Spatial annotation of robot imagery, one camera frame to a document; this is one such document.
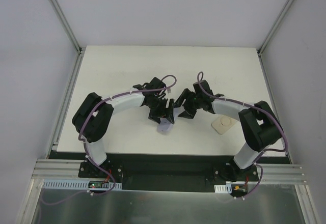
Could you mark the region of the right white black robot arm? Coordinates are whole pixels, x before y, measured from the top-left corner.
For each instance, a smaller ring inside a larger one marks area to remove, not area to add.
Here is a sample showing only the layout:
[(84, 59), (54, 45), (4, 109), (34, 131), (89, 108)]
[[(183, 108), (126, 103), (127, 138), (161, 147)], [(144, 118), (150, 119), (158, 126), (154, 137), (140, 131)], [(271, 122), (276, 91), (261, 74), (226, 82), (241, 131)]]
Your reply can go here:
[(282, 127), (265, 101), (247, 104), (228, 99), (223, 94), (213, 94), (205, 80), (194, 83), (193, 87), (194, 91), (184, 89), (176, 100), (174, 106), (184, 109), (178, 116), (193, 119), (197, 110), (202, 109), (239, 121), (245, 143), (229, 163), (219, 170), (219, 174), (231, 182), (243, 179), (264, 150), (282, 137)]

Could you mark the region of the lavender phone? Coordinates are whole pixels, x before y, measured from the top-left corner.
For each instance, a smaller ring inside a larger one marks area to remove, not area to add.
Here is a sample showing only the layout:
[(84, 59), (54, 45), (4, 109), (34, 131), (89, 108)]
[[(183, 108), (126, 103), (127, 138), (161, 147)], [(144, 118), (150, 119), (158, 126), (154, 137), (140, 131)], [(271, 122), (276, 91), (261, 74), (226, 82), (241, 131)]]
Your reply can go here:
[[(176, 122), (178, 115), (180, 114), (180, 107), (173, 110), (174, 122)], [(167, 119), (163, 118), (160, 120), (159, 125), (157, 126), (157, 132), (159, 133), (168, 133), (172, 130), (174, 124), (169, 122)]]

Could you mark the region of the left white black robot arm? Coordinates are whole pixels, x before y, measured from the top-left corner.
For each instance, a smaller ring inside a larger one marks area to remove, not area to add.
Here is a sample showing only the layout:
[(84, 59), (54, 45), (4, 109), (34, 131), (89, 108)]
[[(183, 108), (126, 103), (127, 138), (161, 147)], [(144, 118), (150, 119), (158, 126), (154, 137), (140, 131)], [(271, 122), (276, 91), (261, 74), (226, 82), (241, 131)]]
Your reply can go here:
[(72, 124), (78, 132), (78, 140), (84, 145), (86, 158), (91, 162), (90, 172), (97, 178), (107, 174), (107, 156), (103, 136), (113, 115), (134, 107), (150, 109), (148, 119), (158, 124), (159, 132), (170, 130), (175, 123), (174, 99), (165, 96), (177, 82), (174, 75), (162, 79), (154, 77), (150, 82), (134, 85), (126, 92), (102, 98), (89, 93), (75, 115)]

